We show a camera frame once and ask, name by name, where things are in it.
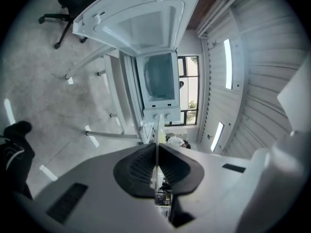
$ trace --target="white appliance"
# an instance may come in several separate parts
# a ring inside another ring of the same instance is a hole
[[[180,120],[176,49],[198,0],[97,0],[73,32],[136,58],[148,122]]]

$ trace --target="white pipe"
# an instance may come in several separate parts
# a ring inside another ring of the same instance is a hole
[[[197,32],[199,32],[202,27],[206,26],[207,19],[213,18],[215,13],[217,12],[217,8],[222,7],[224,3],[225,3],[225,0],[216,0],[214,2],[214,4],[211,6],[210,10],[206,13],[206,15],[203,17],[203,19],[199,23],[199,26],[197,28]]]
[[[210,27],[211,24],[213,24],[219,16],[221,16],[236,0],[229,0],[221,10],[217,12],[217,14],[214,17],[211,17],[211,20],[206,20],[204,23],[204,27],[201,28],[201,30],[198,31],[198,36],[200,37],[203,33],[206,32],[206,30]]]

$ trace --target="concrete floor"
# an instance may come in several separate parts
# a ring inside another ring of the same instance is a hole
[[[36,156],[27,183],[34,196],[52,181],[40,170],[41,165],[59,177],[88,158],[135,145],[97,137],[96,147],[85,135],[87,125],[93,131],[122,130],[109,116],[115,110],[104,77],[95,75],[103,69],[103,59],[80,72],[73,84],[64,79],[74,63],[101,43],[88,40],[81,44],[78,36],[68,32],[62,46],[53,49],[65,23],[51,19],[40,25],[38,18],[61,11],[66,13],[57,0],[29,1],[0,51],[0,131],[10,124],[5,108],[8,103],[15,121],[32,123],[27,140]]]

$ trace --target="white lid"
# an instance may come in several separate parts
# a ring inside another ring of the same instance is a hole
[[[198,0],[97,0],[73,32],[131,56],[177,48]]]

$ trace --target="wooden ceiling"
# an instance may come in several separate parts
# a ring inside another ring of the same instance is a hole
[[[190,19],[187,29],[196,29],[201,19],[207,14],[216,0],[199,0]]]

